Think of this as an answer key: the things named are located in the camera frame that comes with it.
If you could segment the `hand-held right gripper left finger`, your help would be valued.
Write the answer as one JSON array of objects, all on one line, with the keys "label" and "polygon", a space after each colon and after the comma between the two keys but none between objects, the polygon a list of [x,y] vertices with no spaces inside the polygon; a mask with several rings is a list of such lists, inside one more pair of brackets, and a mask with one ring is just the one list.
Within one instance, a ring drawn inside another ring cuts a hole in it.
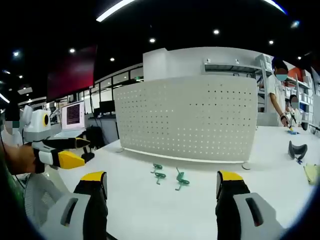
[{"label": "hand-held right gripper left finger", "polygon": [[107,173],[86,174],[73,192],[63,194],[48,209],[42,236],[46,240],[106,240],[107,198]]}]

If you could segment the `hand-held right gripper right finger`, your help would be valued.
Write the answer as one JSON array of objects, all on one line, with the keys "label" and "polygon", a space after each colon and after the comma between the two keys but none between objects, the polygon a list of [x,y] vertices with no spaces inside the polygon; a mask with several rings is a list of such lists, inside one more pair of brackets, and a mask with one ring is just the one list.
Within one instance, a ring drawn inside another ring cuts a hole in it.
[{"label": "hand-held right gripper right finger", "polygon": [[250,192],[235,172],[217,172],[215,215],[219,240],[279,240],[284,228],[276,210],[259,194]]}]

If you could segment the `person's left hand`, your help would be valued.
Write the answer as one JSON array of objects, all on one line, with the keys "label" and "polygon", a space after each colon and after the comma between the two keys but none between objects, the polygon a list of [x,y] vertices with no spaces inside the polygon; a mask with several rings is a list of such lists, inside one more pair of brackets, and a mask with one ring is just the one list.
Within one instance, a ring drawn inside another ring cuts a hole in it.
[{"label": "person's left hand", "polygon": [[36,172],[36,157],[32,146],[22,145],[17,147],[5,143],[3,146],[6,153],[5,162],[12,175]]}]

